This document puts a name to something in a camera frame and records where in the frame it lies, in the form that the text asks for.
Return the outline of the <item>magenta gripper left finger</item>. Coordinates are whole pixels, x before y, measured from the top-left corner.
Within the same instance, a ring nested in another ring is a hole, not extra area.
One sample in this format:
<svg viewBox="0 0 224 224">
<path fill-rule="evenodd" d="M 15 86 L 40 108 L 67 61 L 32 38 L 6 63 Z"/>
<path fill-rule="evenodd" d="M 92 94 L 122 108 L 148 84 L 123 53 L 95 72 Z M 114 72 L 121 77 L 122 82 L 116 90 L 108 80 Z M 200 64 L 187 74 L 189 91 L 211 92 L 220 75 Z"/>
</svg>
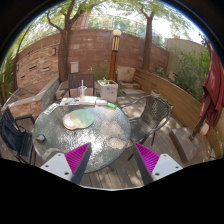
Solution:
<svg viewBox="0 0 224 224">
<path fill-rule="evenodd" d="M 79 185 L 91 153 L 91 144 L 86 143 L 66 154 L 55 154 L 41 169 Z"/>
</svg>

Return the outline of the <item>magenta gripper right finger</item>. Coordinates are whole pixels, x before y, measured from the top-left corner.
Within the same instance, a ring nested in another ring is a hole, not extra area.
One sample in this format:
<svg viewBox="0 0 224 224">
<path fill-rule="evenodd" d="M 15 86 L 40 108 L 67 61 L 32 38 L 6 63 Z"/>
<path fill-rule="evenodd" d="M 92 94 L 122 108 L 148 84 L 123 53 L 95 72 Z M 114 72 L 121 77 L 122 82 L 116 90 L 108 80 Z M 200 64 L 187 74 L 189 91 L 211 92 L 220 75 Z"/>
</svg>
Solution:
<svg viewBox="0 0 224 224">
<path fill-rule="evenodd" d="M 145 185 L 182 169 L 168 154 L 158 154 L 138 143 L 134 144 L 133 153 Z"/>
</svg>

